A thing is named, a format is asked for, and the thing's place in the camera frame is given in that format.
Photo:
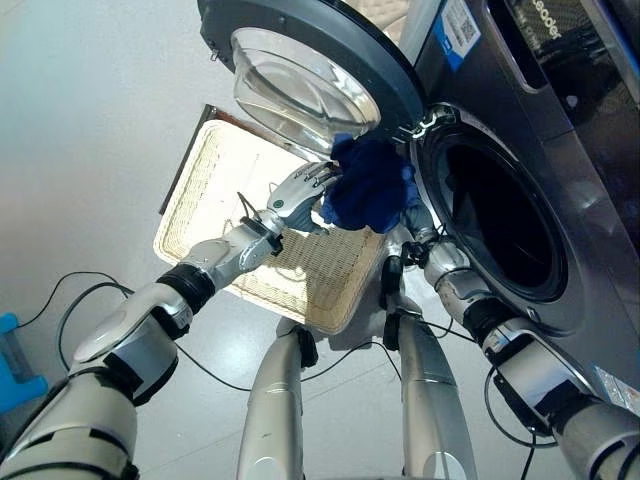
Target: blue sticker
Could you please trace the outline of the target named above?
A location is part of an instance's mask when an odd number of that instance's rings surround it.
[[[480,39],[480,29],[464,0],[448,0],[433,29],[449,66],[455,72]]]

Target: door hinge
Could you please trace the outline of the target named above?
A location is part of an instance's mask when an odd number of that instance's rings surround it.
[[[413,129],[398,127],[398,131],[392,137],[398,143],[406,143],[411,140],[419,140],[436,126],[445,123],[454,123],[456,112],[450,105],[436,105],[431,108],[422,120]]]

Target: front-load washing machine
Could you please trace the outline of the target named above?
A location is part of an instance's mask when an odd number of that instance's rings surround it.
[[[632,1],[417,2],[404,54],[338,0],[198,4],[249,115],[319,156],[337,133],[398,143],[495,292],[603,396],[638,389]]]

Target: blue object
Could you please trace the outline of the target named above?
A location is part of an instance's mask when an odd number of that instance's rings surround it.
[[[433,22],[433,33],[454,72],[481,36],[464,0],[447,0]]]
[[[405,208],[420,203],[415,169],[391,143],[357,142],[338,134],[331,158],[343,175],[325,196],[321,214],[326,222],[345,230],[368,225],[376,233],[387,233]]]
[[[0,315],[0,335],[18,326],[18,318],[13,313]],[[47,393],[49,386],[42,376],[33,377],[25,383],[17,383],[9,364],[0,354],[0,413],[28,402]]]

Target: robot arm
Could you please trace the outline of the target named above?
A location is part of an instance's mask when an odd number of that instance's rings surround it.
[[[640,477],[638,417],[598,398],[569,355],[497,298],[452,240],[403,250],[482,348],[498,390],[527,429],[553,435],[579,478]]]
[[[336,181],[331,162],[309,163],[273,192],[265,210],[222,238],[195,245],[156,283],[138,290],[84,340],[54,388],[10,446],[0,479],[136,479],[135,407],[178,363],[174,340],[193,315],[239,275],[282,249],[285,226],[320,233],[311,207]]]

